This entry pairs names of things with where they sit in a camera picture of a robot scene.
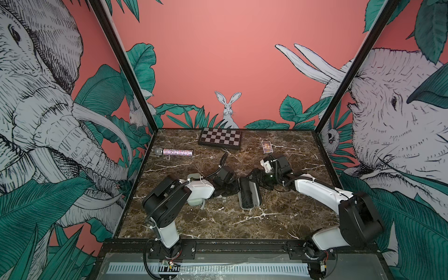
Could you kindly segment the grey umbrella case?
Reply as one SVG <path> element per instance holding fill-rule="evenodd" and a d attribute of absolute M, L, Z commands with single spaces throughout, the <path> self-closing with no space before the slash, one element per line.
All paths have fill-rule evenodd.
<path fill-rule="evenodd" d="M 189 206 L 201 206 L 204 208 L 205 200 L 208 199 L 208 187 L 205 185 L 205 179 L 199 173 L 192 173 L 187 176 L 189 184 L 187 187 L 191 190 L 191 194 L 187 199 Z"/>
<path fill-rule="evenodd" d="M 254 179 L 240 177 L 238 179 L 238 185 L 238 198 L 241 209 L 252 210 L 261 205 L 262 198 L 260 188 Z"/>

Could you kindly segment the black umbrella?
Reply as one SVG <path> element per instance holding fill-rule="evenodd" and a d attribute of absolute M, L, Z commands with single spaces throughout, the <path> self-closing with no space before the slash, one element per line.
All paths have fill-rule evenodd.
<path fill-rule="evenodd" d="M 240 178 L 241 208 L 250 210 L 257 204 L 256 185 L 246 177 Z"/>

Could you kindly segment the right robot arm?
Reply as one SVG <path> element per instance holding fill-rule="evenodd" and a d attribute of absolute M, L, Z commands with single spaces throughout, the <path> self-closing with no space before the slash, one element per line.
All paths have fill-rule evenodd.
<path fill-rule="evenodd" d="M 269 155 L 253 169 L 247 183 L 240 183 L 241 201 L 250 207 L 261 203 L 260 188 L 273 190 L 276 185 L 297 191 L 328 207 L 338 215 L 339 224 L 319 229 L 304 242 L 302 249 L 309 260 L 323 260 L 330 249 L 363 249 L 385 230 L 373 200 L 365 192 L 350 192 L 332 187 L 302 171 L 294 172 L 285 156 Z"/>

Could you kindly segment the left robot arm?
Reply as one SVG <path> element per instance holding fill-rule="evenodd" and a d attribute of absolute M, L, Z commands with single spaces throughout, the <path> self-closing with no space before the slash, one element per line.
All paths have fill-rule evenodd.
<path fill-rule="evenodd" d="M 220 166 L 207 176 L 192 173 L 185 180 L 168 175 L 143 199 L 146 223 L 155 233 L 163 258 L 173 260 L 181 255 L 175 220 L 184 205 L 204 205 L 227 191 L 234 194 L 238 191 L 236 179 L 235 171 L 228 166 Z"/>

